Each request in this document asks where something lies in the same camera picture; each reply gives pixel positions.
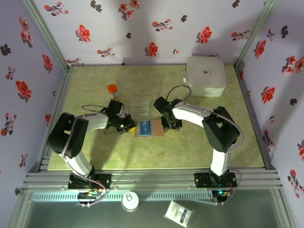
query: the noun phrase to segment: green table surface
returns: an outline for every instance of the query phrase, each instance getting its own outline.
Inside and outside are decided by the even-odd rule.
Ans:
[[[63,112],[74,115],[88,113],[85,104],[108,106],[109,84],[116,84],[119,97],[131,110],[132,95],[152,97],[151,119],[160,117],[152,108],[159,96],[184,84],[184,65],[170,66],[80,66],[75,67],[68,88]],[[243,145],[233,151],[233,167],[263,167],[262,157],[249,119],[237,76],[232,65],[225,66],[227,87],[221,97],[191,96],[190,104],[208,109],[223,106],[244,132]],[[183,99],[186,88],[175,89],[169,97]],[[104,134],[105,129],[86,133],[83,152],[95,169],[161,169],[207,168],[212,162],[212,147],[202,127],[183,121],[180,131],[165,131],[163,137],[135,138],[134,132]],[[54,152],[48,170],[69,170],[63,159]]]

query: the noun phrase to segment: white box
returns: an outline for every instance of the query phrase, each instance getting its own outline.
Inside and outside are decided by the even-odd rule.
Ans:
[[[227,84],[223,61],[219,57],[189,57],[184,83],[193,96],[221,96]]]

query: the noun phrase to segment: black mounting bracket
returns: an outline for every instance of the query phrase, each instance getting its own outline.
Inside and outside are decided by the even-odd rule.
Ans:
[[[231,188],[230,183],[233,187],[237,186],[236,175],[233,172],[229,172],[225,178],[218,183],[214,183],[211,176],[212,174],[207,172],[195,173],[194,181],[196,188]]]
[[[111,174],[95,174],[95,171],[93,171],[93,174],[88,175],[88,178],[95,180],[97,182],[101,182],[101,184],[103,184],[106,189],[110,189],[111,176],[112,176]],[[100,186],[91,181],[87,181],[72,172],[72,173],[70,173],[70,179],[69,179],[67,188],[69,190],[99,189]]]

